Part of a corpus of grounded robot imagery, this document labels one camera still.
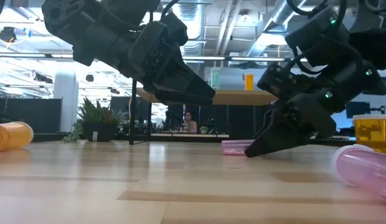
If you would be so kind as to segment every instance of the pink bottle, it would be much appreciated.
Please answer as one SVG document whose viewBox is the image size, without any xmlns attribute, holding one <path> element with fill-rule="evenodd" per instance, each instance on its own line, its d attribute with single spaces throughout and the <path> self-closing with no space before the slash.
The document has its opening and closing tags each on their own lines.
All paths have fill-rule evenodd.
<svg viewBox="0 0 386 224">
<path fill-rule="evenodd" d="M 332 166 L 346 184 L 386 199 L 386 154 L 359 144 L 344 146 L 334 154 Z"/>
<path fill-rule="evenodd" d="M 222 152 L 228 156 L 244 156 L 244 151 L 253 141 L 253 139 L 222 141 Z"/>
</svg>

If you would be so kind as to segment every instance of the wall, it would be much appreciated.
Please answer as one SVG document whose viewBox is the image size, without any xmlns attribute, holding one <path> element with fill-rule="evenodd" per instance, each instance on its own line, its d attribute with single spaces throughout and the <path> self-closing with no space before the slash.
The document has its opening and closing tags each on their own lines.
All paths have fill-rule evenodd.
<svg viewBox="0 0 386 224">
<path fill-rule="evenodd" d="M 256 84 L 261 78 L 265 68 L 261 69 L 248 69 L 241 70 L 239 68 L 222 68 L 220 75 L 220 89 L 221 90 L 244 90 L 243 74 L 252 73 L 254 74 L 254 83 Z M 292 69 L 293 73 L 299 73 L 299 70 Z M 379 71 L 382 77 L 386 77 L 386 70 Z M 205 67 L 204 77 L 206 80 L 210 77 L 210 67 Z M 386 106 L 386 95 L 385 96 L 370 96 L 370 95 L 359 95 L 353 101 L 367 101 L 370 102 L 370 106 L 373 108 L 380 107 L 381 105 Z M 352 126 L 352 120 L 347 119 L 346 112 L 343 111 L 338 114 L 334 114 L 332 118 L 336 121 L 338 128 L 346 128 Z"/>
</svg>

